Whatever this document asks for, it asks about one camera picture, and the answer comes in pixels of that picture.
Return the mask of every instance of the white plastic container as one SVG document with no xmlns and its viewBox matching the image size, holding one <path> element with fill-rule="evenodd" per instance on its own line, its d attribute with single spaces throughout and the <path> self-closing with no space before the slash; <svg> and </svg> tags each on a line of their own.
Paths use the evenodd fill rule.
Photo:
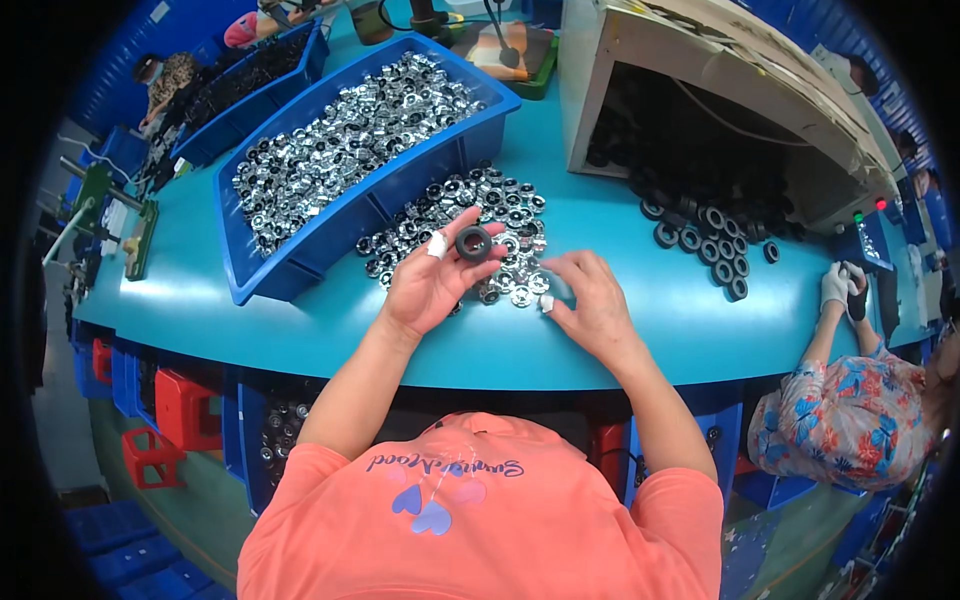
<svg viewBox="0 0 960 600">
<path fill-rule="evenodd" d="M 503 0 L 503 4 L 500 5 L 500 11 L 508 11 L 512 2 L 513 0 Z M 450 12 L 458 12 L 463 16 L 487 14 L 483 0 L 446 0 L 446 4 L 449 5 Z M 494 3 L 493 0 L 490 0 L 490 8 L 493 10 L 493 15 L 496 16 L 496 3 Z"/>
</svg>

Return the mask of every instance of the teal tabletop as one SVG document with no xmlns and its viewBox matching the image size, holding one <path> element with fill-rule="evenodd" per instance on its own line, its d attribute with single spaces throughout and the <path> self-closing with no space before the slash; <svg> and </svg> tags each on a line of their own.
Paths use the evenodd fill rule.
<svg viewBox="0 0 960 600">
<path fill-rule="evenodd" d="M 406 22 L 407 15 L 391 11 L 396 22 Z M 338 14 L 325 71 L 368 50 L 358 43 L 348 14 Z M 555 77 L 544 100 L 524 101 L 508 117 L 503 149 L 493 157 L 508 177 L 532 182 L 547 200 L 541 215 L 546 255 L 592 249 L 607 258 L 637 332 L 675 385 L 793 370 L 813 334 L 828 249 L 778 240 L 782 258 L 771 265 L 760 246 L 750 247 L 749 296 L 731 302 L 695 255 L 657 246 L 654 224 L 640 214 L 623 180 L 566 172 L 560 103 Z M 160 214 L 146 278 L 127 281 L 123 257 L 105 258 L 95 288 L 74 316 L 156 348 L 330 377 L 356 348 L 385 293 L 365 275 L 364 258 L 348 255 L 323 283 L 292 302 L 253 297 L 245 306 L 234 305 L 213 203 L 213 177 L 228 154 L 156 195 Z M 130 218 L 125 234 L 132 227 Z M 906 298 L 911 292 L 903 288 Z M 909 309 L 905 304 L 901 312 Z M 875 301 L 870 311 L 876 316 Z M 833 356 L 852 353 L 852 328 L 842 322 Z M 534 306 L 519 309 L 506 299 L 484 305 L 477 298 L 465 299 L 459 315 L 424 338 L 402 383 L 494 390 L 617 387 Z"/>
</svg>

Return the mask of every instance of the black hair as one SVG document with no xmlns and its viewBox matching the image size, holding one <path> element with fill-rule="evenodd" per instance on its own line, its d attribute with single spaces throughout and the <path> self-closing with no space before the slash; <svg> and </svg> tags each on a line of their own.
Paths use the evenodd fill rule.
<svg viewBox="0 0 960 600">
<path fill-rule="evenodd" d="M 163 58 L 161 58 L 159 54 L 148 52 L 136 60 L 136 62 L 133 64 L 133 70 L 130 72 L 130 76 L 133 77 L 133 80 L 139 84 L 143 81 L 143 76 L 147 72 L 147 63 L 158 60 L 163 60 Z"/>
<path fill-rule="evenodd" d="M 860 86 L 863 95 L 868 98 L 876 96 L 880 92 L 880 80 L 876 78 L 874 69 L 859 55 L 843 54 L 841 52 L 840 56 L 850 61 L 851 68 L 857 67 L 863 72 L 863 85 Z"/>
<path fill-rule="evenodd" d="M 920 150 L 920 146 L 917 145 L 917 139 L 913 136 L 913 133 L 907 130 L 898 133 L 897 147 L 899 150 L 903 150 L 907 158 L 913 158 L 917 155 L 917 151 Z"/>
</svg>

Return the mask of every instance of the corrugated blue wall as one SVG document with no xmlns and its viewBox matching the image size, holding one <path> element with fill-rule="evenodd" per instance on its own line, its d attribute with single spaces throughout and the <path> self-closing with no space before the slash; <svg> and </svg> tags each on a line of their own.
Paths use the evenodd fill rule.
<svg viewBox="0 0 960 600">
<path fill-rule="evenodd" d="M 926 143 L 927 136 L 920 114 L 897 81 L 890 63 L 870 39 L 868 30 L 842 0 L 748 0 L 746 4 L 737 4 L 777 28 L 807 53 L 812 52 L 818 44 L 823 44 L 831 52 L 862 56 L 873 67 L 880 82 L 880 93 L 870 99 L 876 114 L 894 132 L 910 132 L 920 146 L 916 158 L 904 161 L 903 167 L 911 175 L 922 168 L 938 168 Z M 907 187 L 912 197 L 912 186 Z M 950 202 L 943 202 L 943 206 L 936 210 L 947 215 L 950 223 L 955 223 Z M 948 250 L 952 244 L 951 236 L 943 237 L 946 239 L 940 239 L 938 235 L 938 242 Z"/>
<path fill-rule="evenodd" d="M 192 51 L 211 36 L 222 42 L 224 30 L 242 14 L 256 10 L 253 0 L 164 0 L 169 11 L 157 22 L 151 13 L 159 0 L 144 0 L 132 10 L 90 62 L 67 116 L 105 138 L 114 125 L 136 127 L 147 113 L 147 88 L 130 77 L 133 63 L 147 52 L 168 56 Z"/>
</svg>

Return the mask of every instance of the orange shirt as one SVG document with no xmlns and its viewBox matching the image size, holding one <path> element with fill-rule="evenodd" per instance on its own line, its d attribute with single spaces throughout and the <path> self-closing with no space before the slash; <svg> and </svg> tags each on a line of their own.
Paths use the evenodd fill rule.
<svg viewBox="0 0 960 600">
<path fill-rule="evenodd" d="M 723 498 L 669 468 L 633 508 L 556 432 L 450 415 L 350 462 L 316 444 L 240 552 L 240 600 L 716 598 Z"/>
</svg>

